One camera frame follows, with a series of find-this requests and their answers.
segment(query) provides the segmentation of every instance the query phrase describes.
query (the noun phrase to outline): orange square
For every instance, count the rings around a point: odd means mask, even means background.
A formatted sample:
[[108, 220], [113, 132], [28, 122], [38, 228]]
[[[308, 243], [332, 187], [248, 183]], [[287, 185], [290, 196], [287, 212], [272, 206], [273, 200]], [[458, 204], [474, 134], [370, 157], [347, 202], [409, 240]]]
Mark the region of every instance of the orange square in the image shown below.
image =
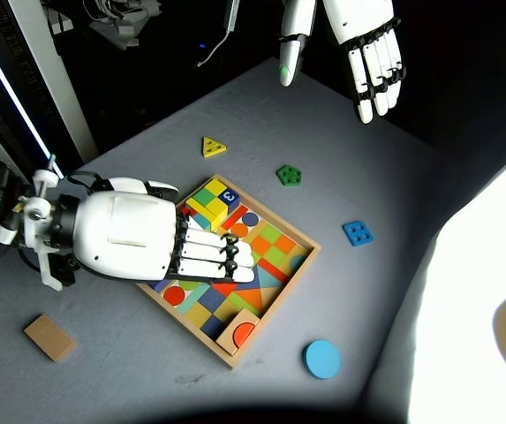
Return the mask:
[[260, 256], [265, 254], [267, 250], [269, 250], [270, 246], [272, 245], [270, 245], [270, 243], [268, 243], [267, 240], [265, 240], [261, 236], [254, 239], [253, 242], [251, 243], [251, 248], [254, 250], [254, 252], [259, 254]]
[[283, 251], [285, 254], [288, 254], [290, 250], [294, 248], [295, 245], [296, 243], [294, 243], [284, 235], [280, 236], [275, 244], [275, 246], [278, 247], [278, 249]]

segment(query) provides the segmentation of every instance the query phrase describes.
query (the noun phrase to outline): number 3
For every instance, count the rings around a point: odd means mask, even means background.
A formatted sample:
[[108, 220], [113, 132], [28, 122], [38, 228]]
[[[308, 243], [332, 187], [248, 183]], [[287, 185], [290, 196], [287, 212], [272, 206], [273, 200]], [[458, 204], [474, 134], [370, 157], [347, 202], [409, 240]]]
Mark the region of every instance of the number 3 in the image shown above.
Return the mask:
[[235, 200], [235, 196], [233, 194], [231, 194], [230, 192], [223, 193], [223, 198], [227, 201], [234, 201]]

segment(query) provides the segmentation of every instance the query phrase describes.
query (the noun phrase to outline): colorful mosaic pattern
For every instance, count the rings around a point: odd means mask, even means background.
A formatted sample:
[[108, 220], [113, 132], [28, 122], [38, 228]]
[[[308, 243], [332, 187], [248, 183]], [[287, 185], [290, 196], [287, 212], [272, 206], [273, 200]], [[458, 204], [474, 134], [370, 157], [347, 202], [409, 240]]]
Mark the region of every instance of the colorful mosaic pattern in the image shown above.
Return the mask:
[[198, 217], [196, 221], [202, 228], [219, 235], [232, 232], [253, 249], [251, 283], [164, 280], [150, 284], [178, 313], [215, 340], [243, 308], [262, 317], [309, 252], [240, 203], [238, 194], [216, 179], [188, 200], [184, 208], [194, 219]]

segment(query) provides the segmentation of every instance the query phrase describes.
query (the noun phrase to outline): wooden puzzle board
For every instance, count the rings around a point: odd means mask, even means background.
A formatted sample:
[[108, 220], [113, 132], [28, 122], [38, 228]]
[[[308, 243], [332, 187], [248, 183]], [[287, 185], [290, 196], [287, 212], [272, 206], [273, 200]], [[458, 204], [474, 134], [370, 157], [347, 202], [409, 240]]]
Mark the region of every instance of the wooden puzzle board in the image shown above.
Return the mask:
[[[184, 207], [188, 199], [215, 179], [239, 196], [238, 205], [221, 221], [215, 232], [220, 235], [232, 232], [251, 245], [255, 263], [254, 280], [247, 284], [162, 280], [138, 286], [221, 360], [234, 367], [321, 247], [217, 174], [178, 203], [178, 208]], [[173, 302], [170, 298], [173, 292], [177, 296], [184, 292], [184, 299]], [[243, 308], [258, 316], [260, 321], [237, 352], [230, 355], [215, 340]]]

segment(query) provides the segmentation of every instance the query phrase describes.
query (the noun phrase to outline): wooden frame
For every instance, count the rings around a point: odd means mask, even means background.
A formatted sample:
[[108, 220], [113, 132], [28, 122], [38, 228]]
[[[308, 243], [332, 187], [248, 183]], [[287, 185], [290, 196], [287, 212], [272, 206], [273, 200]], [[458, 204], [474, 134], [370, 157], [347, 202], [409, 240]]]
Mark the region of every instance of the wooden frame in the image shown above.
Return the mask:
[[259, 201], [255, 200], [250, 194], [243, 191], [241, 188], [237, 187], [236, 185], [232, 184], [230, 181], [222, 177], [221, 175], [215, 174], [212, 178], [210, 178], [208, 181], [200, 185], [198, 188], [196, 188], [193, 192], [191, 192], [188, 196], [186, 196], [182, 201], [180, 201], [177, 204], [177, 207], [180, 208], [183, 206], [190, 197], [192, 197], [194, 194], [196, 194], [199, 190], [201, 190], [209, 181], [212, 179], [217, 178], [219, 181], [224, 183], [226, 186], [228, 186], [231, 190], [238, 193], [240, 196], [240, 201], [242, 204], [247, 206], [249, 209], [251, 209], [253, 212], [259, 213], [262, 218], [267, 221], [268, 223], [271, 223], [274, 225], [278, 230], [281, 230], [283, 233], [285, 233], [288, 237], [292, 238], [296, 243], [302, 245], [308, 252], [308, 256], [302, 263], [302, 265], [298, 268], [298, 270], [294, 273], [294, 275], [291, 277], [290, 281], [284, 286], [280, 294], [276, 297], [272, 305], [268, 308], [268, 310], [264, 313], [264, 315], [261, 317], [261, 320], [256, 325], [256, 328], [251, 333], [249, 338], [247, 338], [245, 344], [241, 346], [241, 348], [238, 349], [237, 353], [235, 355], [231, 356], [229, 355], [219, 344], [217, 344], [214, 340], [209, 338], [207, 335], [202, 333], [200, 329], [197, 329], [193, 324], [188, 320], [185, 316], [183, 316], [180, 313], [176, 313], [176, 309], [169, 304], [162, 295], [156, 291], [154, 291], [151, 287], [148, 286], [148, 284], [137, 284], [139, 288], [147, 294], [151, 300], [153, 300], [155, 303], [160, 305], [166, 312], [168, 312], [170, 315], [172, 315], [178, 322], [180, 322], [188, 331], [190, 331], [192, 334], [194, 334], [198, 340], [200, 340], [206, 347], [208, 347], [215, 355], [217, 355], [225, 364], [227, 364], [229, 367], [233, 368], [235, 367], [238, 362], [242, 359], [242, 357], [245, 355], [248, 348], [252, 345], [254, 339], [262, 332], [262, 329], [265, 325], [267, 325], [268, 321], [270, 321], [270, 318], [272, 318], [272, 315], [274, 315], [274, 312], [280, 307], [283, 300], [290, 294], [291, 290], [294, 288], [298, 280], [301, 278], [301, 276], [304, 274], [306, 269], [309, 268], [309, 266], [312, 264], [313, 260], [316, 258], [316, 256], [319, 254], [321, 250], [321, 246], [313, 241], [311, 238], [307, 237], [306, 234], [298, 230], [297, 228], [293, 227], [286, 221], [284, 221], [280, 216], [272, 212], [270, 209], [262, 205]]

